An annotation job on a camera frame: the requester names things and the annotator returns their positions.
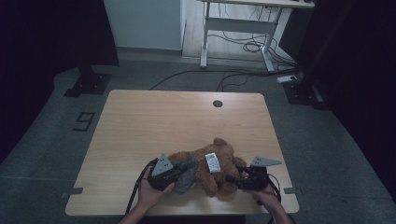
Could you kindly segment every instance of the stuffed animal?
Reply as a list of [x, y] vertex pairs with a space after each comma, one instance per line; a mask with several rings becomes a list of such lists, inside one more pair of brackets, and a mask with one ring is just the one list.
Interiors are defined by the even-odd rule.
[[[211, 173], [207, 154], [215, 153], [219, 162], [219, 171]], [[205, 193], [209, 197], [219, 195], [229, 195], [237, 191], [238, 187], [226, 180], [226, 175], [241, 178], [241, 174], [235, 165], [247, 166], [247, 163], [233, 155], [233, 146], [228, 144], [221, 138], [215, 138], [213, 144], [197, 149], [192, 152], [182, 151], [170, 155], [170, 161], [186, 161], [188, 158], [194, 157], [198, 161], [198, 169], [195, 174], [196, 182], [202, 186]]]

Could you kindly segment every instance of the standing desk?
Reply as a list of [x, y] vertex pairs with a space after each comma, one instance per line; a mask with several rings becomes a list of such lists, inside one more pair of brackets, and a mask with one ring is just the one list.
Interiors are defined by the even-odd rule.
[[[201, 49], [201, 67], [206, 68], [207, 61], [207, 32], [213, 31], [229, 31], [239, 33], [252, 33], [268, 35], [267, 40], [261, 50], [262, 57], [264, 58], [265, 65], [268, 72], [274, 72], [275, 69], [271, 62], [271, 56], [269, 55], [269, 48], [271, 46], [272, 39], [276, 31], [276, 27], [279, 21], [279, 17], [284, 7], [290, 8], [313, 8], [315, 4], [313, 2], [306, 3], [303, 0], [291, 1], [291, 0], [201, 0], [207, 4], [205, 13], [205, 25], [204, 25], [204, 42]], [[227, 18], [212, 18], [209, 15], [210, 3], [226, 3], [226, 4], [238, 4], [238, 5], [253, 5], [263, 7], [279, 7], [276, 13], [276, 17], [273, 21], [249, 21], [249, 20], [237, 20]]]
[[[214, 102], [221, 101], [222, 107]], [[264, 98], [258, 93], [194, 91], [112, 91], [74, 186], [65, 212], [70, 216], [121, 216], [134, 182], [147, 163], [179, 151], [193, 151], [225, 139], [234, 155], [250, 163], [254, 157], [282, 161], [268, 167], [280, 182], [288, 213], [299, 210], [288, 169]], [[183, 195], [171, 193], [148, 216], [244, 215], [265, 213], [250, 194], [205, 196], [200, 186]]]

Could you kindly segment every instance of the forearm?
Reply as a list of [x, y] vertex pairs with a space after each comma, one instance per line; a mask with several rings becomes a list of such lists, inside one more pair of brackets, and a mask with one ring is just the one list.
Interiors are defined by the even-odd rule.
[[142, 219], [149, 209], [137, 204], [120, 222], [120, 224], [136, 224]]
[[286, 213], [282, 205], [276, 205], [271, 211], [269, 211], [274, 218], [275, 224], [290, 224], [290, 218]]

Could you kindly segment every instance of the gray carpet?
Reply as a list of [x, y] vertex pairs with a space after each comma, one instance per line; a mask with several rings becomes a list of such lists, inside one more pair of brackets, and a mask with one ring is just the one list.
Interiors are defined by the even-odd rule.
[[[210, 70], [240, 67], [210, 65]], [[148, 90], [174, 73], [199, 70], [196, 63], [120, 61], [95, 66], [111, 73], [104, 95], [63, 97], [78, 70], [55, 78], [55, 90], [29, 131], [0, 165], [0, 223], [118, 223], [119, 217], [69, 217], [63, 193], [73, 188], [106, 97], [111, 90]], [[156, 90], [215, 91], [222, 73], [188, 73]], [[396, 205], [360, 149], [331, 111], [290, 105], [276, 78], [251, 77], [224, 91], [259, 92], [267, 102], [279, 144], [297, 188], [297, 223], [396, 223]], [[234, 77], [229, 83], [243, 83]], [[75, 132], [80, 112], [94, 112], [87, 132]], [[246, 223], [266, 223], [267, 215]]]

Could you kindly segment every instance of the tripod base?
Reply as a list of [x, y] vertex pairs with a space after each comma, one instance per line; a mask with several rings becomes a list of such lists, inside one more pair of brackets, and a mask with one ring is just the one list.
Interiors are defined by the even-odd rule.
[[282, 84], [291, 105], [312, 105], [315, 109], [329, 110], [330, 108], [323, 102], [316, 87], [309, 91], [303, 90], [298, 82], [285, 82]]
[[79, 97], [81, 94], [102, 95], [110, 81], [110, 74], [94, 73], [90, 65], [78, 67], [80, 72], [79, 79], [72, 89], [68, 89], [65, 97]]

